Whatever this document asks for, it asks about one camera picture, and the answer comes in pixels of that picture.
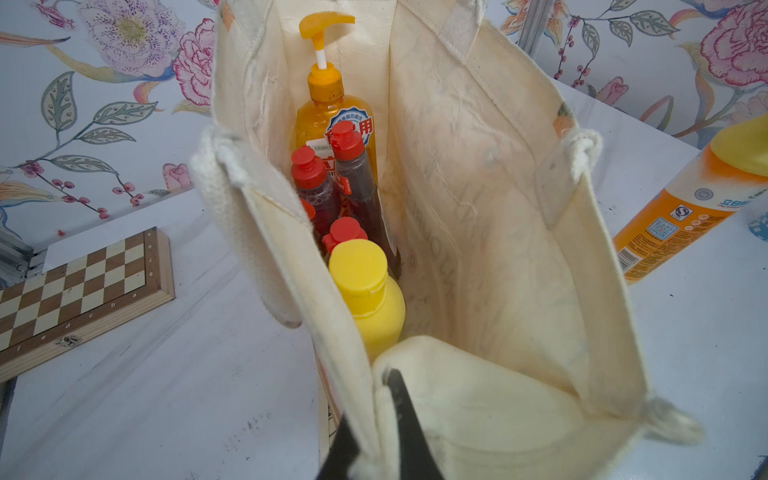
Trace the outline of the orange bottle yellow cap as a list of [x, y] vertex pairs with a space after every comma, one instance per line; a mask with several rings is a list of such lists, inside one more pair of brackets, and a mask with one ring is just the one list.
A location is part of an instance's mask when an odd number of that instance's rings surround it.
[[636, 283], [767, 191], [767, 116], [719, 131], [614, 237]]
[[329, 271], [359, 330], [368, 359], [396, 345], [406, 305], [384, 251], [374, 242], [355, 239], [337, 245]]

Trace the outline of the cream canvas shopping bag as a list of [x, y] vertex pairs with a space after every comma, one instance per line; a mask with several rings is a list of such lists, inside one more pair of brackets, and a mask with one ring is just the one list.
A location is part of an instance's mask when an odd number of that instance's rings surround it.
[[[371, 362], [289, 181], [313, 59], [300, 20], [356, 22], [330, 58], [373, 106], [379, 185], [402, 255], [402, 339]], [[384, 374], [401, 372], [443, 479], [599, 479], [644, 435], [703, 426], [652, 392], [594, 195], [600, 136], [482, 1], [224, 1], [196, 187], [263, 303], [305, 326], [360, 453], [400, 479]]]

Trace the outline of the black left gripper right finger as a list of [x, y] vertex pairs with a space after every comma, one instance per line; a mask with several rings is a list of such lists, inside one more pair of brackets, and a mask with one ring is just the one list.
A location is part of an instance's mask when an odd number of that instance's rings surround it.
[[443, 480], [432, 457], [405, 380], [397, 369], [384, 374], [395, 409], [398, 431], [400, 479]]

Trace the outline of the orange bottle yellow cap front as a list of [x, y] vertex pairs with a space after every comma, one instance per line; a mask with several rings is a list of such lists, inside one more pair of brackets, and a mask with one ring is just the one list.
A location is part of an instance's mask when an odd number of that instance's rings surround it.
[[767, 191], [767, 116], [719, 131], [614, 237], [636, 283]]

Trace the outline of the red Fairy dish soap bottle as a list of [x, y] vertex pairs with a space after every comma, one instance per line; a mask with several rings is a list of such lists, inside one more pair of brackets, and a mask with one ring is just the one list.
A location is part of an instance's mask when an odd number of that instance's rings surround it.
[[341, 198], [323, 160], [309, 146], [291, 155], [291, 176], [297, 194], [319, 238], [330, 232], [341, 214]]

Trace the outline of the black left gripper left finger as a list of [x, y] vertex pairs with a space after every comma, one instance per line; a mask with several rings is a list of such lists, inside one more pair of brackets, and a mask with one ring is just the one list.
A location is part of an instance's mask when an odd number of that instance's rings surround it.
[[349, 480], [351, 467], [360, 453], [357, 441], [343, 417], [336, 430], [329, 453], [316, 477], [317, 480]]

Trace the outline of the large orange pump soap bottle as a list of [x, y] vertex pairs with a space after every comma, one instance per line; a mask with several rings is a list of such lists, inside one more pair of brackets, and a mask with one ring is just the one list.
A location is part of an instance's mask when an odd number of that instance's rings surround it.
[[376, 134], [372, 107], [363, 99], [345, 93], [342, 73], [327, 60], [325, 30], [335, 24], [353, 24], [355, 17], [323, 11], [304, 17], [299, 33], [313, 44], [315, 63], [308, 74], [310, 99], [297, 110], [292, 148], [311, 147], [335, 171], [335, 157], [328, 134], [337, 123], [350, 121], [362, 135], [369, 163], [377, 170]]

